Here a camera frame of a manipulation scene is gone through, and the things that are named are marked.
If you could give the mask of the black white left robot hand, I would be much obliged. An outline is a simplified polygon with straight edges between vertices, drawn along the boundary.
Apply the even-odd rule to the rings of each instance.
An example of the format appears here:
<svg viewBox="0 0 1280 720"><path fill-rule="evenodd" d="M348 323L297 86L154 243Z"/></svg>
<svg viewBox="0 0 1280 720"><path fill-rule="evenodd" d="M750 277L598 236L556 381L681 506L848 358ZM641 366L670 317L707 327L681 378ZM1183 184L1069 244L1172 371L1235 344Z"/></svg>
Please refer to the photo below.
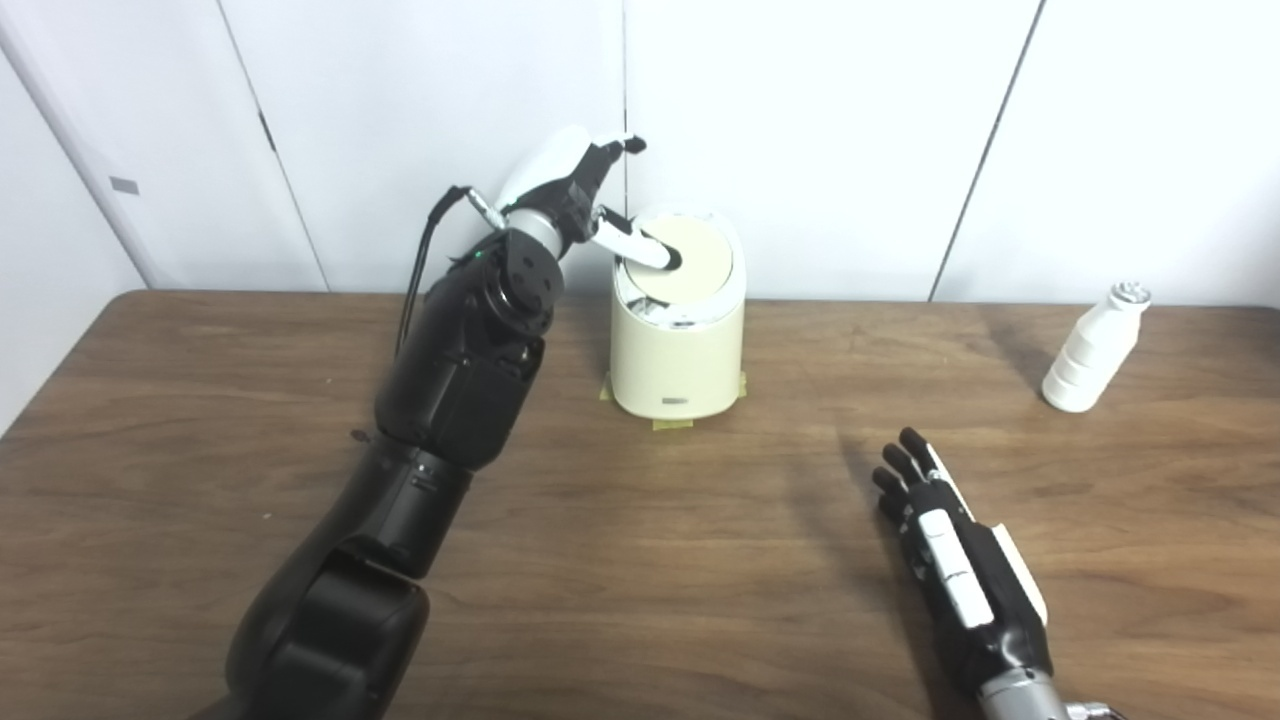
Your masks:
<svg viewBox="0 0 1280 720"><path fill-rule="evenodd" d="M558 261L577 243L595 243L641 266L678 269L678 250L598 200L614 164L645 150L646 141L630 132L561 129L508 176L497 200L500 225L534 237Z"/></svg>

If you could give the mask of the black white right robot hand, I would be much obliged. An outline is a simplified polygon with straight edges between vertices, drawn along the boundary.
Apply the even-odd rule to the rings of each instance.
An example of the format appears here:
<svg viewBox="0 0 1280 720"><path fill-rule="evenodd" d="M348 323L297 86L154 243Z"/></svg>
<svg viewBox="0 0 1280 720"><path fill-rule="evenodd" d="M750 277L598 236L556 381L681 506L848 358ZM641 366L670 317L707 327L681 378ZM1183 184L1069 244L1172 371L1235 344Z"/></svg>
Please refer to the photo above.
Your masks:
<svg viewBox="0 0 1280 720"><path fill-rule="evenodd" d="M995 528L974 519L931 442L905 427L882 459L870 475L878 507L924 597L947 679L977 696L1009 673L1052 675L1044 620Z"/></svg>

